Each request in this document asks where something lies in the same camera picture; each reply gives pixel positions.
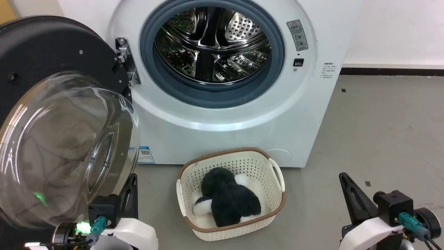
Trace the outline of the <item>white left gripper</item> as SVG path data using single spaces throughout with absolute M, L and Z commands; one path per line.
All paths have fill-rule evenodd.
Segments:
M 158 250 L 152 226 L 138 220 L 138 176 L 130 174 L 120 192 L 121 218 L 113 229 L 105 229 L 92 250 Z

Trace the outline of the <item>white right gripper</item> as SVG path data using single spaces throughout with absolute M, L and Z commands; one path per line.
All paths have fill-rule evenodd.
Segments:
M 378 208 L 349 174 L 339 174 L 339 181 L 349 212 L 351 225 L 344 235 L 341 250 L 413 250 L 405 231 L 415 230 L 415 216 L 399 215 L 389 222 L 377 217 Z

